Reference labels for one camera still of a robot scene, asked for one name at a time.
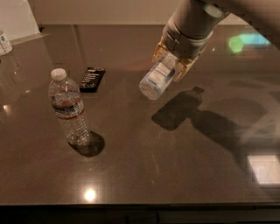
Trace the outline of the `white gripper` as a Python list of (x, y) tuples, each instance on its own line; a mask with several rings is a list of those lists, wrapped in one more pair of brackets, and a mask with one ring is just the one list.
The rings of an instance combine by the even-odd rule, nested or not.
[(213, 34), (214, 18), (207, 15), (173, 14), (157, 43), (152, 62), (162, 60), (169, 52), (177, 58), (173, 81), (179, 82), (189, 72)]

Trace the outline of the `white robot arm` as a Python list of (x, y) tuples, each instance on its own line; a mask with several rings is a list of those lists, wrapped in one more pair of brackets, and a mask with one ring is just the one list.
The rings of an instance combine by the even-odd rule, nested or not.
[(153, 53), (157, 62), (168, 53), (177, 58), (176, 82), (204, 52), (216, 25), (228, 15), (241, 18), (280, 48), (280, 0), (180, 0)]

